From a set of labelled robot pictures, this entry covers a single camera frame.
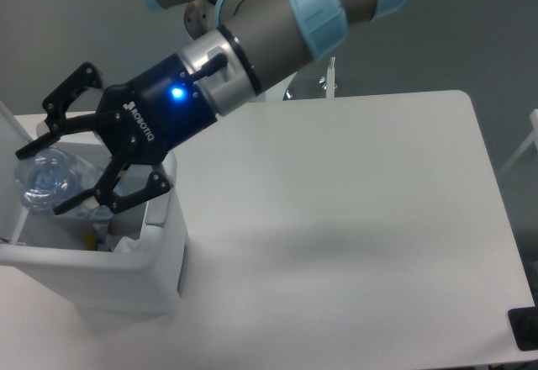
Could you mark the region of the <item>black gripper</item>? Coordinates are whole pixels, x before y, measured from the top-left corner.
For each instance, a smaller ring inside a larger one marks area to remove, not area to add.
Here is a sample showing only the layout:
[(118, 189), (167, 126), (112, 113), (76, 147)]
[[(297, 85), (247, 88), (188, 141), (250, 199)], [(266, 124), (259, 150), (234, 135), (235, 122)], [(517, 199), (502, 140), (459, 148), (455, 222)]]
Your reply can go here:
[[(113, 155), (96, 184), (53, 208), (65, 214), (94, 198), (113, 214), (122, 213), (168, 193), (173, 181), (162, 164), (154, 166), (146, 184), (138, 191), (120, 196), (115, 192), (120, 173), (132, 164), (155, 165), (176, 146), (216, 123), (216, 113), (203, 96), (197, 81), (221, 69), (221, 55), (189, 73), (173, 54), (134, 79), (108, 87), (93, 114), (68, 118), (69, 107), (88, 89), (104, 91), (99, 70), (82, 63), (43, 101), (47, 131), (15, 152), (19, 160), (35, 156), (54, 145), (63, 135), (95, 131)], [(126, 145), (130, 138), (136, 145)]]

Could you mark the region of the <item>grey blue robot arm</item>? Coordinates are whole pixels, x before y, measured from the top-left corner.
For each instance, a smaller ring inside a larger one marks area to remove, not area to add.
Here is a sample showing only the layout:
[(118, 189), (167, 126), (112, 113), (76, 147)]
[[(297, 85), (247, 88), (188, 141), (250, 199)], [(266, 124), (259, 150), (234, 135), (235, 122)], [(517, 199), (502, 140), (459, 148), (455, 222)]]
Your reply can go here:
[[(168, 9), (194, 0), (146, 0)], [(130, 81), (105, 86), (78, 67), (43, 102), (46, 132), (16, 153), (29, 159), (63, 135), (91, 131), (110, 152), (100, 178), (50, 202), (64, 214), (89, 202), (120, 213), (171, 190), (169, 151), (342, 43), (351, 24), (406, 0), (208, 0), (211, 30)]]

